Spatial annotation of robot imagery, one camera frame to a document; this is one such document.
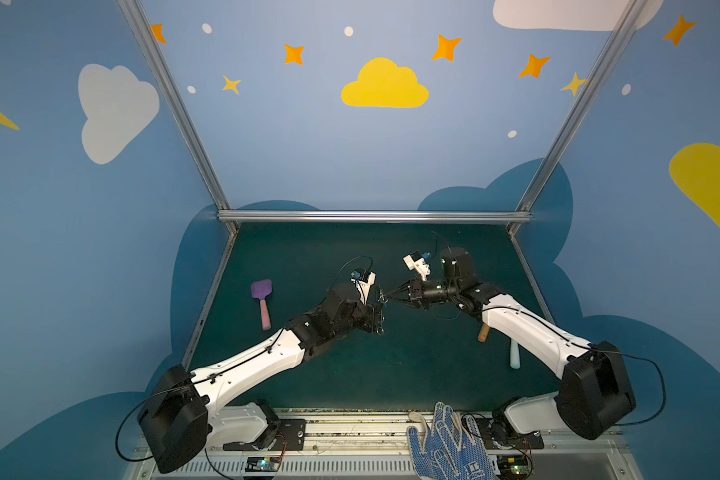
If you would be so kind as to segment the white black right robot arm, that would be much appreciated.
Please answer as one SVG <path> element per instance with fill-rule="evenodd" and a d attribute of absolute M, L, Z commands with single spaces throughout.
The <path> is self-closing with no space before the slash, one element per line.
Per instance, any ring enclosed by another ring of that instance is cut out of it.
<path fill-rule="evenodd" d="M 499 435 L 512 438 L 567 429 L 595 440 L 636 409 L 624 355 L 616 346 L 594 344 L 562 330 L 503 289 L 481 281 L 463 248 L 442 251 L 440 279 L 432 278 L 429 258 L 418 251 L 404 256 L 414 276 L 396 290 L 401 303 L 415 309 L 451 303 L 533 354 L 560 381 L 553 392 L 517 398 L 496 410 L 493 419 Z"/>

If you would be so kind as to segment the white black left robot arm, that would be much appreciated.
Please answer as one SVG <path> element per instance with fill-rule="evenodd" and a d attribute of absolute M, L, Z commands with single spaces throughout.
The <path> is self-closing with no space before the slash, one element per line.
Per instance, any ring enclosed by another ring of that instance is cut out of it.
<path fill-rule="evenodd" d="M 318 306 L 231 358 L 193 371 L 182 365 L 165 371 L 136 417 L 158 471 L 171 473 L 213 445 L 270 446 L 280 420 L 267 403 L 250 402 L 229 412 L 224 407 L 267 379 L 326 353 L 355 329 L 378 332 L 382 321 L 383 305 L 369 300 L 367 287 L 342 284 Z"/>

